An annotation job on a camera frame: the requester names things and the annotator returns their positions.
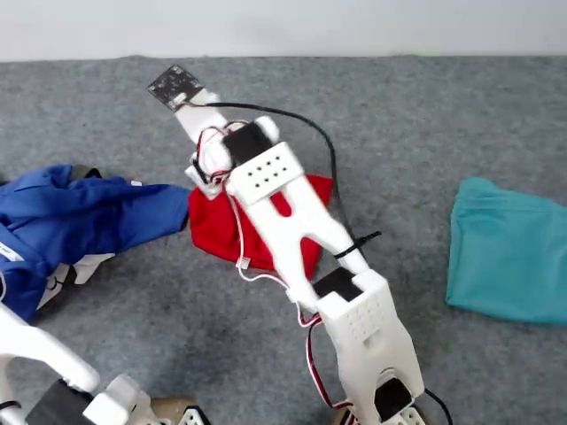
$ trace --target red cloth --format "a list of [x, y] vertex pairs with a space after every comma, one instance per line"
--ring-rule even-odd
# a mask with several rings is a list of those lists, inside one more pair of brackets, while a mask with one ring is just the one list
[[[332, 180], [320, 175], [308, 175], [307, 178], [322, 202], [328, 205], [332, 192]], [[291, 214], [290, 206], [281, 193], [275, 194], [271, 199], [277, 211], [283, 216]], [[250, 259], [248, 267], [274, 270], [272, 255], [268, 247], [261, 240], [238, 203], [237, 208], [244, 233], [244, 256]], [[237, 220], [226, 192], [222, 192], [217, 198], [210, 201], [201, 190], [193, 190], [190, 194], [189, 217], [191, 238], [195, 246], [222, 259], [237, 262], [240, 257]], [[306, 276], [311, 279], [321, 255], [321, 247], [305, 238], [301, 241], [301, 251]]]

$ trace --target black cable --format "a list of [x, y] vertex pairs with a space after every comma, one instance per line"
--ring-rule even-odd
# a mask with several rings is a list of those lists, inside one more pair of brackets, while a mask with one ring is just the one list
[[250, 110], [253, 110], [253, 111], [276, 113], [278, 115], [283, 115], [284, 117], [290, 117], [290, 118], [294, 118], [296, 120], [300, 120], [300, 121], [304, 122], [305, 124], [307, 124], [308, 126], [310, 126], [311, 128], [314, 128], [320, 135], [322, 135], [322, 138], [325, 140], [325, 143], [327, 144], [327, 148], [329, 148], [330, 175], [331, 175], [332, 180], [333, 180], [333, 191], [335, 192], [335, 198], [337, 199], [337, 207], [338, 207], [338, 213], [340, 215], [340, 219], [343, 222], [343, 225], [345, 226], [345, 229], [348, 232], [349, 236], [353, 239], [353, 241], [356, 240], [356, 238], [354, 237], [353, 228], [352, 228], [351, 223], [348, 219], [348, 216], [346, 215], [345, 205], [343, 204], [343, 200], [340, 196], [340, 190], [338, 188], [337, 153], [335, 152], [335, 146], [333, 145], [333, 142], [331, 141], [329, 135], [325, 132], [325, 130], [323, 130], [321, 127], [319, 127], [319, 125], [316, 122], [314, 122], [313, 120], [310, 120], [307, 117], [304, 117], [303, 115], [299, 115], [298, 113], [295, 113], [295, 112], [289, 112], [289, 111], [285, 111], [283, 109], [277, 109], [277, 108], [270, 108], [270, 107], [267, 107], [267, 106], [261, 106], [259, 104], [241, 104], [241, 103], [235, 103], [235, 102], [212, 102], [211, 104], [192, 104], [192, 103], [189, 103], [189, 105], [191, 105], [191, 106], [212, 106], [214, 108], [250, 109]]
[[449, 425], [453, 425], [453, 418], [451, 417], [451, 412], [449, 412], [449, 408], [447, 407], [445, 402], [441, 398], [439, 398], [433, 391], [427, 388], [425, 389], [425, 394], [433, 398], [441, 406], [441, 409], [443, 409], [443, 412], [445, 413], [445, 417], [447, 418], [447, 423]]

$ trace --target wire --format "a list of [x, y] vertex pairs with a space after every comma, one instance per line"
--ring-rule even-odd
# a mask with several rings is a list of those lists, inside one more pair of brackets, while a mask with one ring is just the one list
[[[262, 279], [262, 278], [270, 279], [274, 282], [279, 283], [286, 290], [288, 290], [290, 288], [290, 286], [287, 283], [285, 283], [282, 279], [275, 277], [272, 274], [258, 274], [257, 276], [254, 276], [254, 277], [248, 277], [243, 272], [242, 260], [245, 256], [245, 236], [244, 236], [244, 232], [242, 230], [242, 222], [240, 221], [240, 214], [238, 213], [237, 204], [236, 204], [235, 200], [232, 198], [231, 195], [227, 194], [227, 197], [229, 198], [230, 207], [232, 208], [232, 212], [234, 213], [235, 219], [237, 220], [238, 239], [240, 241], [240, 256], [238, 257], [237, 269], [238, 269], [238, 273], [240, 274], [240, 277], [242, 277], [247, 282], [254, 282], [254, 281], [257, 281], [258, 279]], [[309, 319], [306, 320], [304, 315], [303, 315], [303, 312], [301, 311], [301, 307], [299, 306], [299, 303], [295, 303], [295, 306], [298, 310], [298, 324], [302, 328], [308, 328], [311, 325], [313, 325], [316, 321], [319, 321], [321, 319], [321, 316], [319, 315], [319, 313], [316, 313], [313, 316], [311, 316]]]
[[203, 143], [204, 143], [203, 137], [205, 136], [205, 132], [207, 130], [216, 130], [219, 133], [221, 133], [222, 135], [227, 135], [227, 132], [224, 130], [224, 128], [218, 128], [218, 127], [215, 127], [215, 126], [210, 126], [210, 127], [204, 128], [201, 131], [201, 134], [198, 136], [198, 140], [197, 140], [197, 160], [199, 159], [199, 156], [201, 155], [201, 149], [202, 149]]
[[321, 319], [319, 313], [315, 313], [309, 319], [305, 320], [305, 317], [303, 316], [303, 312], [301, 311], [301, 307], [299, 306], [299, 303], [296, 303], [295, 306], [297, 306], [298, 308], [298, 323], [302, 328], [309, 328], [313, 323]]
[[447, 418], [448, 425], [453, 425], [453, 417], [451, 417], [451, 412], [449, 411], [449, 408], [447, 407], [445, 402], [428, 388], [425, 389], [425, 394], [433, 398], [433, 400], [435, 400], [437, 404], [441, 406], [441, 409], [443, 409], [443, 412], [445, 413], [445, 417]]
[[337, 153], [335, 151], [335, 146], [331, 141], [329, 135], [316, 122], [295, 112], [289, 112], [283, 109], [271, 108], [259, 104], [242, 104], [236, 102], [212, 102], [210, 104], [193, 104], [191, 102], [186, 102], [186, 104], [188, 104], [189, 106], [197, 106], [197, 107], [210, 106], [214, 108], [238, 108], [238, 109], [250, 109], [253, 111], [260, 111], [267, 113], [275, 113], [278, 115], [283, 115], [284, 117], [290, 117], [290, 118], [294, 118], [295, 120], [300, 120], [305, 124], [307, 124], [308, 126], [310, 126], [311, 128], [314, 128], [325, 140], [325, 143], [327, 144], [327, 148], [329, 149], [330, 174], [333, 180], [333, 191], [335, 192], [335, 198], [337, 199], [338, 213], [349, 236], [353, 239], [353, 241], [355, 241], [356, 238], [354, 237], [353, 228], [346, 214], [345, 205], [343, 204], [343, 200], [340, 195], [340, 189], [338, 186]]
[[232, 198], [232, 196], [229, 195], [228, 193], [227, 193], [227, 197], [229, 198], [230, 206], [232, 207], [232, 212], [234, 213], [234, 216], [237, 219], [238, 236], [239, 236], [238, 239], [240, 241], [240, 256], [238, 257], [237, 269], [238, 269], [238, 273], [240, 274], [240, 277], [242, 277], [247, 282], [255, 282], [258, 279], [262, 279], [262, 278], [270, 279], [274, 282], [279, 283], [286, 290], [288, 290], [290, 288], [288, 284], [285, 283], [283, 280], [281, 280], [279, 277], [275, 277], [272, 274], [264, 273], [264, 274], [258, 274], [257, 276], [254, 277], [248, 277], [242, 271], [242, 260], [245, 257], [245, 236], [244, 236], [244, 232], [242, 231], [242, 223], [240, 222], [240, 215], [238, 214], [237, 204], [235, 200]]
[[311, 375], [311, 378], [313, 379], [313, 382], [315, 383], [315, 387], [317, 388], [317, 392], [319, 392], [319, 395], [321, 396], [322, 401], [328, 407], [331, 407], [333, 409], [342, 409], [344, 407], [350, 407], [350, 406], [353, 405], [353, 403], [351, 403], [348, 400], [339, 401], [338, 403], [332, 403], [330, 401], [329, 394], [325, 390], [325, 387], [322, 383], [321, 377], [319, 376], [319, 373], [317, 372], [317, 368], [315, 366], [315, 360], [313, 358], [313, 350], [311, 348], [311, 335], [313, 334], [313, 329], [316, 328], [317, 326], [319, 326], [321, 323], [322, 323], [322, 319], [318, 318], [316, 321], [314, 321], [309, 326], [309, 330], [307, 331], [307, 338], [306, 338], [306, 341], [305, 341], [305, 352], [306, 352], [306, 357], [307, 357], [307, 366], [309, 367], [309, 374]]
[[4, 273], [2, 272], [0, 272], [0, 283], [2, 283], [2, 295], [0, 295], [0, 302], [2, 302], [2, 300], [8, 293], [8, 284], [6, 283], [6, 280], [4, 279]]

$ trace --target blue jacket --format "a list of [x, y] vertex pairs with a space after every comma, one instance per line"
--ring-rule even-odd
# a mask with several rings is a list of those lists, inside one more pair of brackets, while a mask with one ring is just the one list
[[72, 171], [50, 166], [0, 187], [4, 303], [26, 321], [60, 263], [125, 251], [180, 231], [187, 219], [186, 189], [120, 177], [71, 181]]

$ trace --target white wall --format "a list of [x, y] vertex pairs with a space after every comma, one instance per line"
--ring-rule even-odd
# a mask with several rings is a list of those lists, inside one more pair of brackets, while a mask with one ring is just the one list
[[567, 53], [567, 0], [0, 0], [0, 60]]

